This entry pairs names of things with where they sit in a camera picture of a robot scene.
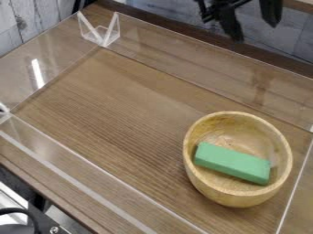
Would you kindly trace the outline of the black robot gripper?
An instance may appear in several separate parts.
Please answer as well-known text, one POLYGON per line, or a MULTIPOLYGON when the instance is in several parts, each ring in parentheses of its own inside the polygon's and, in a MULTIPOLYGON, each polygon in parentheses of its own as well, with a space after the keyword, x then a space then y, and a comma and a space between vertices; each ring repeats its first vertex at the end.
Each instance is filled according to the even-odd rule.
MULTIPOLYGON (((206 5, 205 0, 194 0, 199 7, 202 22, 219 20, 225 34, 234 42, 243 41, 241 24, 235 17, 235 9, 251 0, 211 0, 206 5)), ((270 27, 275 27, 282 17, 282 0, 259 0, 262 19, 270 27)))

